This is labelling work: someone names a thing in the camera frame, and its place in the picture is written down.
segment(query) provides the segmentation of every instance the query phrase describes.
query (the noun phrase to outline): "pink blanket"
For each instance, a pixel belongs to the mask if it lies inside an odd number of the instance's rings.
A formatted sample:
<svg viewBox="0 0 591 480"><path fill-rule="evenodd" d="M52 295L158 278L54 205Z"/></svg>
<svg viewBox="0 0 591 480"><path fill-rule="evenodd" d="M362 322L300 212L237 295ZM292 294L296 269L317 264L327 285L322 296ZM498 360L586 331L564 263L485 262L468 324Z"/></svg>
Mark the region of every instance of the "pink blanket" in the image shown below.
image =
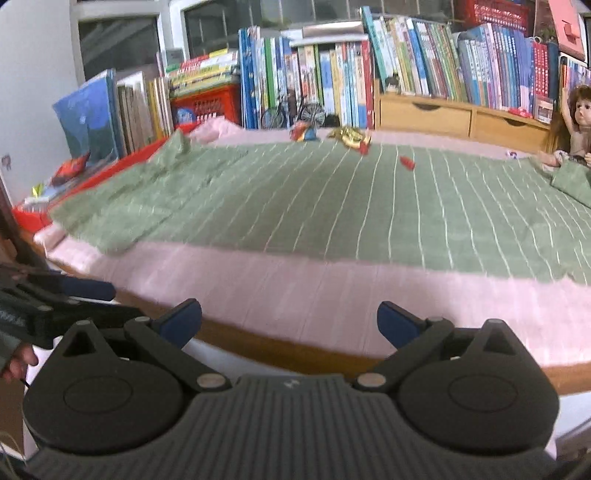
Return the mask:
<svg viewBox="0 0 591 480"><path fill-rule="evenodd" d="M211 125L204 129L207 135L202 138L211 140L211 130ZM285 131L232 128L226 133L216 144L278 142L288 137ZM373 142L507 159L501 147L430 135L374 132ZM84 242L64 238L57 225L39 232L35 241L45 246L49 260L140 297L169 305L195 297L209 318L332 351L371 357L391 354L393 348L378 332L375 319L379 303L391 300L419 317L443 316L463 327L480 326L487 318L504 319L543 367L591 361L587 321L591 295L587 287L567 278L540 284L159 242L141 242L119 257L109 257Z"/></svg>

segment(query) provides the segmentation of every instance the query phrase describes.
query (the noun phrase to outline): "green striped blanket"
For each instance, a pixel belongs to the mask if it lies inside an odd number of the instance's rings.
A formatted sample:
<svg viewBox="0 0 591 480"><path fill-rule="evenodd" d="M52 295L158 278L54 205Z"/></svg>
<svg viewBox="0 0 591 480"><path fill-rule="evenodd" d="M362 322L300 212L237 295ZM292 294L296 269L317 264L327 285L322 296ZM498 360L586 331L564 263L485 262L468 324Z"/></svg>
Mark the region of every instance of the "green striped blanket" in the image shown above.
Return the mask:
<svg viewBox="0 0 591 480"><path fill-rule="evenodd" d="M191 147L177 132L150 162L51 214L103 252L176 241L591 281L590 210L527 160L381 144L362 157L332 140Z"/></svg>

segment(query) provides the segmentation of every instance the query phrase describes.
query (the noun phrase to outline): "wooden drawer unit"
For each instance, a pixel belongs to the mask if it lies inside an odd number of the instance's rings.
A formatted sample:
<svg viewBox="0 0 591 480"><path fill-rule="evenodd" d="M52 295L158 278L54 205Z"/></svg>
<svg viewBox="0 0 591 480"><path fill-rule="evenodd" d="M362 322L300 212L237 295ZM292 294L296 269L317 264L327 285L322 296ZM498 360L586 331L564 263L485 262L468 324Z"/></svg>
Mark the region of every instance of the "wooden drawer unit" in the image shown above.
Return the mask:
<svg viewBox="0 0 591 480"><path fill-rule="evenodd" d="M388 99L380 101L378 125L386 130L403 130L468 138L470 108L434 104L420 98Z"/></svg>
<svg viewBox="0 0 591 480"><path fill-rule="evenodd" d="M472 124L473 140L503 147L537 152L545 150L548 129L538 122L513 116L507 118L495 113L476 112Z"/></svg>

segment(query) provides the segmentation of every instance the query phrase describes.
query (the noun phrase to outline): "toy figure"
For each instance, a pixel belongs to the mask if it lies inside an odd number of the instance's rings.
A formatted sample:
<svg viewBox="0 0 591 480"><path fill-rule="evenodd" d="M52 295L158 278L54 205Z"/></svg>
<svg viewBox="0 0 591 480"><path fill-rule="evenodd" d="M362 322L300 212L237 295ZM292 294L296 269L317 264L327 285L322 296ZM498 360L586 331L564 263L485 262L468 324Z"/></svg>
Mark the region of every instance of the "toy figure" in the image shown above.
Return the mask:
<svg viewBox="0 0 591 480"><path fill-rule="evenodd" d="M539 152L540 161L551 167L560 167L568 160L591 167L591 86L580 85L570 95L563 88L560 113L553 122L550 137L558 137L558 146L564 150L557 150L554 154Z"/></svg>

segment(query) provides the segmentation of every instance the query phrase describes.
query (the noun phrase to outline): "toy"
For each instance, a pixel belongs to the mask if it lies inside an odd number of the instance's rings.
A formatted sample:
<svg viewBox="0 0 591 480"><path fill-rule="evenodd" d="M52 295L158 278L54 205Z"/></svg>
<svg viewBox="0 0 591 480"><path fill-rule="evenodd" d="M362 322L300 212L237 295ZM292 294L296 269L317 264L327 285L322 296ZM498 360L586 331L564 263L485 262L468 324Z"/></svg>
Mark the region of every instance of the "toy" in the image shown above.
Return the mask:
<svg viewBox="0 0 591 480"><path fill-rule="evenodd" d="M408 157L400 157L400 163L409 170L414 170L415 162Z"/></svg>
<svg viewBox="0 0 591 480"><path fill-rule="evenodd" d="M55 175L51 178L51 185L58 187L63 185L68 180L77 177L86 168L86 162L90 157L90 152L72 160L65 161L61 164L61 167L57 170Z"/></svg>
<svg viewBox="0 0 591 480"><path fill-rule="evenodd" d="M291 129L290 138L295 142L316 140L316 128L308 122L297 122Z"/></svg>
<svg viewBox="0 0 591 480"><path fill-rule="evenodd" d="M570 94L562 89L561 115L554 115L550 127L549 147L558 145L554 154L538 152L540 161L551 167L560 167L565 161L591 166L591 86L579 85Z"/></svg>
<svg viewBox="0 0 591 480"><path fill-rule="evenodd" d="M371 136L362 132L359 128L353 127L338 127L333 129L328 138L336 138L341 140L347 147L359 150L362 155L366 155L369 151L369 143Z"/></svg>

